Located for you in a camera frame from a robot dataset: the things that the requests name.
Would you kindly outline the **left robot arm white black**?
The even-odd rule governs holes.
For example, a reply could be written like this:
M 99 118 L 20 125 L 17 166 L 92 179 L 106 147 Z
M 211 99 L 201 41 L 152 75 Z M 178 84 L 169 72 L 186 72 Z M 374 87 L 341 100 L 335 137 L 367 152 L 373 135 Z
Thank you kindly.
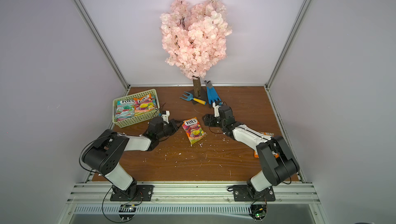
M 116 194 L 133 199 L 138 194 L 137 181 L 121 166 L 123 153 L 153 151 L 160 142 L 174 135 L 181 125 L 181 121 L 166 120 L 163 116 L 157 116 L 149 121 L 148 128 L 140 136 L 130 136 L 107 129 L 83 150 L 80 159 L 111 182 Z

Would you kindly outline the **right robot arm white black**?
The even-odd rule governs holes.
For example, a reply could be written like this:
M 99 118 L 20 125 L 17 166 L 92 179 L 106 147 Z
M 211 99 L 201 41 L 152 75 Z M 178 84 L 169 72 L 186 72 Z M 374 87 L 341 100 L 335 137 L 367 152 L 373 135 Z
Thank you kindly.
M 291 180 L 299 172 L 300 165 L 282 136 L 264 135 L 236 121 L 227 105 L 216 105 L 214 112 L 203 116 L 205 126 L 220 128 L 224 135 L 247 145 L 258 155 L 262 170 L 247 181 L 251 194 Z

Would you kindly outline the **orange Fox's fruits candy bag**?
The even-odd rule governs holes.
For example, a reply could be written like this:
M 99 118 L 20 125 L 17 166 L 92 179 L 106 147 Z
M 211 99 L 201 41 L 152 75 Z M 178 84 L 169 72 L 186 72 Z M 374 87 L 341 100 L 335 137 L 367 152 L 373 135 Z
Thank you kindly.
M 182 127 L 186 132 L 191 146 L 207 135 L 207 133 L 202 129 L 197 117 L 183 121 Z

